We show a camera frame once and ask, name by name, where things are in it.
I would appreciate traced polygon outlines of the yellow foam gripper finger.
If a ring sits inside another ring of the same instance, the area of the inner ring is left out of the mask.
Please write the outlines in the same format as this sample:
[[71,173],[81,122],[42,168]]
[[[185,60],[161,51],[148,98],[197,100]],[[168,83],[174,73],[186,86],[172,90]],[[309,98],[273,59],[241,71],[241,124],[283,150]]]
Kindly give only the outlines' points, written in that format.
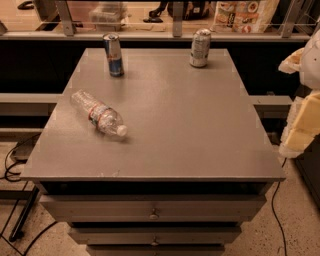
[[283,60],[278,70],[287,73],[287,74],[293,74],[295,72],[301,71],[301,57],[304,49],[300,48],[296,51],[294,51],[291,55],[289,55],[285,60]]
[[312,91],[305,98],[296,97],[286,122],[279,153],[286,158],[296,158],[320,134],[320,91]]

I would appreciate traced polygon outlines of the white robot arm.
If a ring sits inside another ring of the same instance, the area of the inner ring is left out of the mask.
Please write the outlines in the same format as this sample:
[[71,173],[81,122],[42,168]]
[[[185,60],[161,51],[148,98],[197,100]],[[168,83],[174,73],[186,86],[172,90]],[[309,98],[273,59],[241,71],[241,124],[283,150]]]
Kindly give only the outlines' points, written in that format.
[[295,97],[280,139],[279,153],[296,158],[320,134],[320,31],[283,60],[278,70],[298,72],[300,83],[311,90],[305,97]]

